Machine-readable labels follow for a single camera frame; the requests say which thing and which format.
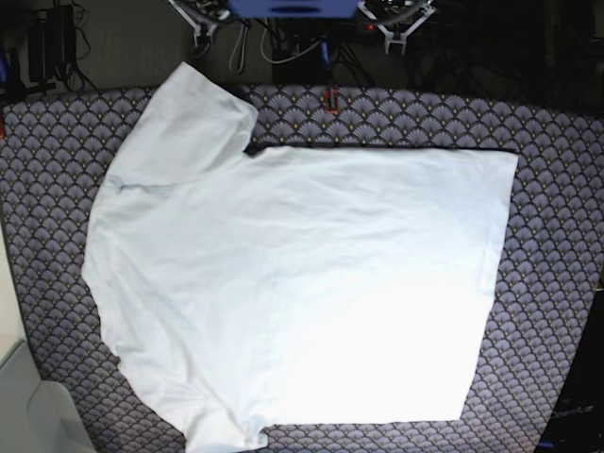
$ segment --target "gray patterned tablecloth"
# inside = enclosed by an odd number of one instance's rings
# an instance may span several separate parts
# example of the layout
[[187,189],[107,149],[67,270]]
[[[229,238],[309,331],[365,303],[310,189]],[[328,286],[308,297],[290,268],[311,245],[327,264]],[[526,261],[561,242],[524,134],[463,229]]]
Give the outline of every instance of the gray patterned tablecloth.
[[[342,89],[333,115],[322,108],[320,88],[244,91],[260,110],[255,147],[439,146],[520,155],[495,307],[461,421],[276,427],[268,429],[267,451],[531,452],[575,355],[604,261],[602,123],[380,89]],[[42,377],[67,386],[99,452],[184,445],[118,372],[80,277],[97,188],[151,94],[69,94],[4,110],[0,193],[25,329]]]

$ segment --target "t-shirt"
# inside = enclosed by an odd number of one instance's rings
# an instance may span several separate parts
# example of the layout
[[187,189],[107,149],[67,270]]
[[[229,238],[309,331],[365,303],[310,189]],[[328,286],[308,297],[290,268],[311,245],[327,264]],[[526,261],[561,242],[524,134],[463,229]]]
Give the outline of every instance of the t-shirt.
[[273,424],[459,419],[514,154],[243,151],[255,109],[182,64],[94,200],[82,276],[143,403],[190,453]]

